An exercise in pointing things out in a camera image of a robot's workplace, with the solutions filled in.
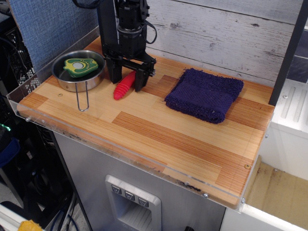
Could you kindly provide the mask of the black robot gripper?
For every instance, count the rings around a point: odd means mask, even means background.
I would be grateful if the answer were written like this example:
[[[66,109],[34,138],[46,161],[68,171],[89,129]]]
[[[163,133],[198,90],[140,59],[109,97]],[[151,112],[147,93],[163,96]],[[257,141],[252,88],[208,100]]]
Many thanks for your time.
[[[147,28],[124,29],[119,27],[117,49],[105,56],[110,81],[115,84],[122,79],[122,67],[136,70],[135,91],[146,86],[149,76],[155,75],[155,58],[145,52]]]

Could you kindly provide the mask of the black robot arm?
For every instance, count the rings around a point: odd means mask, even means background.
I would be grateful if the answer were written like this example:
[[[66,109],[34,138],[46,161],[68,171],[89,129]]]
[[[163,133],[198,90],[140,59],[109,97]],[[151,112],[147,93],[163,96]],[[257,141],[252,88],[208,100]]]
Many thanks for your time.
[[[134,70],[135,91],[146,86],[149,77],[155,75],[156,59],[145,51],[146,18],[150,7],[145,0],[105,0],[97,10],[102,51],[113,83],[122,80],[122,68]]]

